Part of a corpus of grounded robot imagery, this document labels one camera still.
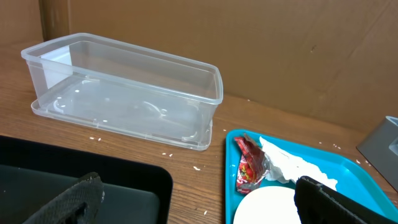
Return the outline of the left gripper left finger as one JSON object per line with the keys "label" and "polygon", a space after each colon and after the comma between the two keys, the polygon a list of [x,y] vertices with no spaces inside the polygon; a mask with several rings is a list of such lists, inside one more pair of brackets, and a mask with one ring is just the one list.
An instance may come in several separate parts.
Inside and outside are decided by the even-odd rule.
{"label": "left gripper left finger", "polygon": [[98,173],[90,172],[40,207],[24,224],[94,223],[103,200],[103,182]]}

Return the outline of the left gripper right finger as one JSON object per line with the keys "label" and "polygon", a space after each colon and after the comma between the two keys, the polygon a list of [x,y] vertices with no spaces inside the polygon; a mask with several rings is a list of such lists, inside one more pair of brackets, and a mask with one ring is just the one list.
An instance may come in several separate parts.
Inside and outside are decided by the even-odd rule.
{"label": "left gripper right finger", "polygon": [[308,176],[296,181],[294,202],[302,224],[397,224]]}

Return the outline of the white tissue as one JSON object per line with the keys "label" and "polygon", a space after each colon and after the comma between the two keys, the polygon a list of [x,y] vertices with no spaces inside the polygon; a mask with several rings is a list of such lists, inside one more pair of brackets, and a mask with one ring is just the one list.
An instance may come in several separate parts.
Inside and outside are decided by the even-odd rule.
{"label": "white tissue", "polygon": [[329,179],[328,176],[320,170],[315,164],[309,163],[299,156],[295,156],[275,144],[259,138],[266,158],[268,159],[267,169],[264,178],[268,181],[278,181],[286,184],[290,181],[296,184],[301,176],[308,176],[312,179],[336,190],[338,181]]}

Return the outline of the red snack wrapper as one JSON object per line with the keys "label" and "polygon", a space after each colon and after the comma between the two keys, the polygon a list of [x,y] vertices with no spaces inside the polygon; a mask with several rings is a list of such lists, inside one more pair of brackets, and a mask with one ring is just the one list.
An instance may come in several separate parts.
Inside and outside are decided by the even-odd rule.
{"label": "red snack wrapper", "polygon": [[247,195],[260,187],[270,171],[270,161],[258,143],[246,133],[235,137],[234,140],[242,153],[237,171],[236,190]]}

